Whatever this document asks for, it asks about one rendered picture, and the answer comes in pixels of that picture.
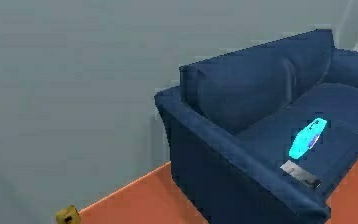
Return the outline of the small yellow box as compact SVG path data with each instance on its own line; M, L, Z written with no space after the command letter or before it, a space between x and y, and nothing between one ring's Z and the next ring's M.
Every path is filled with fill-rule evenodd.
M57 224L81 224L79 212L74 205L61 209L55 214Z

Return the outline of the grey remote control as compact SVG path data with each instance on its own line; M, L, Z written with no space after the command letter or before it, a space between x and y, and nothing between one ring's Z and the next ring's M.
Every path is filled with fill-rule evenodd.
M322 181L311 174L310 172L304 170L294 162L288 160L280 166L280 168L288 173L290 176L301 182L302 184L308 186L311 189L316 189L322 183Z

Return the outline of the cyan remote control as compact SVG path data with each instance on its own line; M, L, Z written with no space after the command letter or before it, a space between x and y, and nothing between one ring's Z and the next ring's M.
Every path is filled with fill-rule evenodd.
M327 121L325 119L316 118L305 126L296 134L288 155L293 159L302 157L315 145L326 125Z

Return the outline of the dark blue sofa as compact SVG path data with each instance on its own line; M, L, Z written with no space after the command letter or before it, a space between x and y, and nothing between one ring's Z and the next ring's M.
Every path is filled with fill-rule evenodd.
M328 198L358 160L358 52L328 29L184 65L155 104L173 180L208 224L327 224ZM324 131L291 158L316 118ZM288 160L321 185L284 172Z

